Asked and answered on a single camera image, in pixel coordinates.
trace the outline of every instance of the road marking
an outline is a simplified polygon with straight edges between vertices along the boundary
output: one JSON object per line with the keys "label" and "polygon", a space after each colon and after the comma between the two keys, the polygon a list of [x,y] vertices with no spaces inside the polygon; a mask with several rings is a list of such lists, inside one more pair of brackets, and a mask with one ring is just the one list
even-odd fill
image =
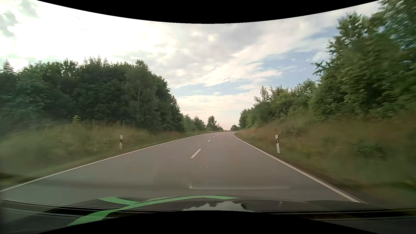
{"label": "road marking", "polygon": [[[234,136],[235,138],[239,139],[240,141],[242,141],[242,142],[244,142],[244,143],[248,144],[247,142],[243,141],[242,139],[240,139],[240,138],[236,137],[234,134],[233,134],[233,136]],[[276,158],[275,156],[272,156],[271,154],[268,154],[268,153],[266,153],[266,152],[262,151],[261,149],[259,149],[259,148],[255,147],[255,146],[253,146],[253,145],[250,145],[250,146],[251,146],[251,147],[253,147],[253,148],[255,148],[255,149],[257,149],[258,151],[262,152],[263,154],[265,154],[265,155],[267,155],[267,156],[269,156],[269,157],[273,158],[274,160],[277,160],[277,161],[279,161],[279,162],[283,163],[284,165],[286,165],[286,166],[288,166],[288,167],[290,167],[290,168],[294,169],[295,171],[297,171],[297,172],[299,172],[299,173],[301,173],[301,174],[303,174],[303,175],[305,175],[305,176],[307,176],[307,177],[311,178],[312,180],[314,180],[314,181],[316,181],[316,182],[318,182],[318,183],[322,184],[323,186],[327,187],[328,189],[330,189],[330,190],[332,190],[332,191],[334,191],[334,192],[338,193],[339,195],[341,195],[341,196],[343,196],[343,197],[347,198],[348,200],[350,200],[350,201],[352,201],[352,202],[362,203],[362,202],[358,201],[357,199],[355,199],[355,198],[353,198],[353,197],[351,197],[351,196],[349,196],[349,195],[345,194],[344,192],[342,192],[342,191],[340,191],[340,190],[338,190],[338,189],[336,189],[336,188],[334,188],[334,187],[332,187],[332,186],[328,185],[327,183],[325,183],[325,182],[323,182],[323,181],[321,181],[321,180],[319,180],[319,179],[317,179],[317,178],[313,177],[312,175],[310,175],[310,174],[308,174],[308,173],[306,173],[306,172],[303,172],[303,171],[299,170],[298,168],[296,168],[296,167],[294,167],[294,166],[292,166],[292,165],[288,164],[287,162],[282,161],[281,159],[278,159],[278,158]]]}
{"label": "road marking", "polygon": [[198,151],[197,151],[197,152],[195,152],[195,154],[193,154],[191,158],[195,157],[195,155],[196,155],[196,154],[197,154],[200,150],[201,150],[201,149],[198,149]]}
{"label": "road marking", "polygon": [[[212,132],[210,132],[210,133],[203,133],[203,134],[198,134],[198,135],[190,136],[190,137],[196,137],[196,136],[205,135],[205,134],[211,134],[211,133]],[[167,144],[167,143],[179,141],[179,140],[186,139],[186,138],[190,138],[190,137],[185,137],[185,138],[181,138],[181,139],[177,139],[177,140],[165,142],[165,143],[162,143],[162,144]],[[82,165],[82,166],[74,167],[74,168],[71,168],[71,169],[68,169],[68,170],[65,170],[65,171],[62,171],[62,172],[57,172],[57,173],[54,173],[54,174],[51,174],[51,175],[47,175],[47,176],[44,176],[44,177],[41,177],[41,178],[37,178],[37,179],[31,180],[31,181],[28,181],[28,182],[24,182],[24,183],[21,183],[21,184],[17,184],[15,186],[11,186],[9,188],[0,190],[0,192],[4,192],[4,191],[10,190],[10,189],[14,189],[16,187],[20,187],[20,186],[25,185],[25,184],[29,184],[29,183],[32,183],[32,182],[35,182],[35,181],[38,181],[38,180],[41,180],[41,179],[46,179],[46,178],[51,177],[51,176],[54,176],[54,175],[62,174],[64,172],[69,172],[69,171],[72,171],[72,170],[75,170],[75,169],[78,169],[78,168],[81,168],[81,167],[84,167],[84,166],[88,166],[88,165],[91,165],[91,164],[94,164],[94,163],[98,163],[98,162],[102,162],[102,161],[105,161],[105,160],[109,160],[109,159],[112,159],[112,158],[115,158],[115,157],[118,157],[118,156],[122,156],[122,155],[130,154],[130,153],[134,153],[134,152],[137,152],[137,151],[140,151],[140,150],[152,148],[152,147],[155,147],[155,146],[158,146],[158,145],[161,145],[161,144],[152,145],[152,146],[149,146],[149,147],[146,147],[146,148],[143,148],[143,149],[134,150],[134,151],[131,151],[131,152],[128,152],[128,153],[116,155],[116,156],[113,156],[113,157],[110,157],[110,158],[106,158],[106,159],[102,159],[102,160],[99,160],[99,161],[96,161],[96,162],[91,162],[91,163],[88,163],[88,164],[85,164],[85,165]]]}

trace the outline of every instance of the tall grass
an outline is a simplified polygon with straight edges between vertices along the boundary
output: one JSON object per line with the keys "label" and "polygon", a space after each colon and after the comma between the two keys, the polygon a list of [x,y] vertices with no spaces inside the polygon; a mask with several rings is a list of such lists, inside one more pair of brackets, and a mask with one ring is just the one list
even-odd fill
{"label": "tall grass", "polygon": [[[0,142],[1,184],[19,182],[73,168],[136,149],[201,134],[163,132],[150,134],[134,127],[92,127],[53,124],[8,136]],[[123,150],[119,137],[123,135]]]}
{"label": "tall grass", "polygon": [[337,186],[416,205],[415,114],[316,121],[301,112],[241,130],[238,137]]}

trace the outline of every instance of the blue sky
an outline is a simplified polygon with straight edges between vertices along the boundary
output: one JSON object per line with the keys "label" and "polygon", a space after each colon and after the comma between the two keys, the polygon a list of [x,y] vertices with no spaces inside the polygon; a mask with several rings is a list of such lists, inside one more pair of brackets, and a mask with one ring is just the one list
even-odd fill
{"label": "blue sky", "polygon": [[293,87],[328,59],[328,40],[348,12],[372,14],[377,2],[281,20],[178,24],[101,15],[35,0],[0,2],[0,62],[143,59],[168,81],[181,111],[223,128],[238,123],[262,85]]}

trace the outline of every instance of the road curve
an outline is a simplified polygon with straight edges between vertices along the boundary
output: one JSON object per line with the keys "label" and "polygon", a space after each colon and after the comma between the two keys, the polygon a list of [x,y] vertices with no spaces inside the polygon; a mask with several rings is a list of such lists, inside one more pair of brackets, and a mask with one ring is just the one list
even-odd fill
{"label": "road curve", "polygon": [[145,148],[26,183],[3,191],[0,196],[55,205],[101,197],[223,194],[357,202],[233,133],[202,134]]}

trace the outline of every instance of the foliage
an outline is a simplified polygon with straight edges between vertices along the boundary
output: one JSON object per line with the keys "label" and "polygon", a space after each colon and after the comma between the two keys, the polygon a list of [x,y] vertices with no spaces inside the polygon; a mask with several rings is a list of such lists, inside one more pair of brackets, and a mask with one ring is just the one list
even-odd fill
{"label": "foliage", "polygon": [[260,89],[239,126],[260,127],[299,110],[315,119],[338,115],[394,116],[416,104],[416,4],[383,0],[371,16],[348,13],[328,44],[328,61],[314,63],[317,81]]}
{"label": "foliage", "polygon": [[[39,61],[18,72],[6,61],[0,70],[0,110],[2,137],[74,116],[125,121],[154,133],[206,129],[199,117],[180,112],[167,81],[143,60],[109,63],[100,56],[82,64]],[[222,129],[216,121],[209,128]]]}
{"label": "foliage", "polygon": [[230,129],[231,131],[238,131],[238,130],[240,130],[240,128],[237,126],[237,125],[235,125],[235,124],[233,124],[232,126],[231,126],[231,129]]}

